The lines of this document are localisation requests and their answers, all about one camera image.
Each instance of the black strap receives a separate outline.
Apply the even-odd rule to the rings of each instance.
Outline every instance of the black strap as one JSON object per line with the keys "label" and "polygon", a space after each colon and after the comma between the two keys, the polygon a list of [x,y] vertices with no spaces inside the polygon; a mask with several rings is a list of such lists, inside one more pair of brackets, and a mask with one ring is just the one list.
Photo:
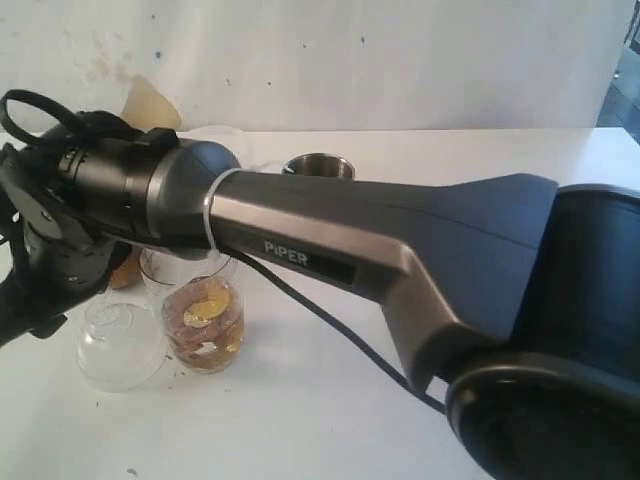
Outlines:
{"label": "black strap", "polygon": [[[64,139],[52,139],[31,135],[23,128],[20,128],[9,115],[7,109],[9,100],[30,105],[51,115],[69,131],[69,136]],[[90,135],[89,127],[71,110],[60,105],[55,100],[29,90],[9,90],[0,99],[0,125],[12,137],[33,147],[69,147],[78,143],[78,137],[86,138]]]}

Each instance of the black cable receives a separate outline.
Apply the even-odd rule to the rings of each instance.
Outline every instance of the black cable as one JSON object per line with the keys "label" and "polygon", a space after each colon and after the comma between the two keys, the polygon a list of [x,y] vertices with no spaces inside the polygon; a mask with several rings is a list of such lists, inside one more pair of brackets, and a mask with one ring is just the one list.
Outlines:
{"label": "black cable", "polygon": [[289,295],[296,302],[300,303],[302,306],[311,310],[311,312],[315,313],[318,317],[324,320],[326,323],[335,328],[338,332],[344,335],[347,340],[353,343],[356,347],[360,349],[362,353],[364,353],[369,359],[375,363],[382,371],[384,371],[393,381],[395,381],[398,385],[404,388],[407,392],[413,395],[415,398],[420,400],[422,403],[425,403],[429,407],[433,408],[439,413],[445,413],[444,405],[437,401],[434,398],[431,398],[426,393],[419,393],[414,391],[410,386],[407,379],[400,374],[395,368],[393,368],[384,358],[380,356],[378,352],[376,352],[373,348],[369,346],[362,338],[358,336],[356,332],[347,327],[344,323],[338,320],[336,317],[331,315],[329,312],[321,308],[319,305],[309,300],[307,297],[298,292],[295,288],[290,286],[287,282],[278,277],[275,273],[269,270],[267,267],[262,265],[257,260],[245,255],[242,252],[237,250],[233,250],[230,248],[225,249],[225,253],[228,255],[237,258],[242,263],[248,265],[253,268],[260,275],[265,277],[271,283],[273,283],[276,287],[278,287],[282,292]]}

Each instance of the white table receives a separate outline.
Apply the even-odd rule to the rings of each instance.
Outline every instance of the white table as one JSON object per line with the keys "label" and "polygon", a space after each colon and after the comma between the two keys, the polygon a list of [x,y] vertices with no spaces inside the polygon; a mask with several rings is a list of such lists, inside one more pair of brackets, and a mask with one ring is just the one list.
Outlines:
{"label": "white table", "polygon": [[[207,130],[198,134],[206,138]],[[254,164],[338,153],[359,180],[444,185],[514,172],[640,190],[622,129],[252,133]],[[0,262],[9,265],[8,251]],[[398,367],[378,307],[276,268]],[[0,478],[485,478],[444,417],[393,384],[318,318],[246,268],[247,335],[226,371],[167,360],[142,387],[105,394],[76,369],[83,308],[51,339],[0,350]],[[140,290],[128,294],[143,301]]]}

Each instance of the white zip tie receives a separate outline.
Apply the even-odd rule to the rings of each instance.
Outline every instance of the white zip tie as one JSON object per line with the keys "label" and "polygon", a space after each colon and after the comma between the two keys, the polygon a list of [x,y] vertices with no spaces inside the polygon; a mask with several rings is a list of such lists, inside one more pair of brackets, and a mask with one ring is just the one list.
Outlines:
{"label": "white zip tie", "polygon": [[209,240],[209,245],[211,246],[211,250],[218,250],[216,246],[216,241],[213,238],[213,231],[211,229],[211,206],[213,204],[213,196],[215,195],[216,190],[218,189],[218,187],[220,186],[220,184],[225,178],[227,178],[232,173],[241,172],[242,170],[243,170],[242,168],[231,168],[229,170],[225,170],[220,175],[218,175],[218,178],[216,178],[211,184],[211,187],[209,187],[207,196],[204,199],[202,216],[204,218],[204,228],[205,228],[205,232],[207,233],[207,240]]}

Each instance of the white wall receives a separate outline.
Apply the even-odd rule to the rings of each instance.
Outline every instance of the white wall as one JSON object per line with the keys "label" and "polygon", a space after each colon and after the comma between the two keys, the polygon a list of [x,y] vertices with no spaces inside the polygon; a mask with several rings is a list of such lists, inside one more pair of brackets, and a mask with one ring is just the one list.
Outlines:
{"label": "white wall", "polygon": [[186,128],[281,130],[592,126],[633,0],[3,3],[0,91],[119,111],[139,73]]}

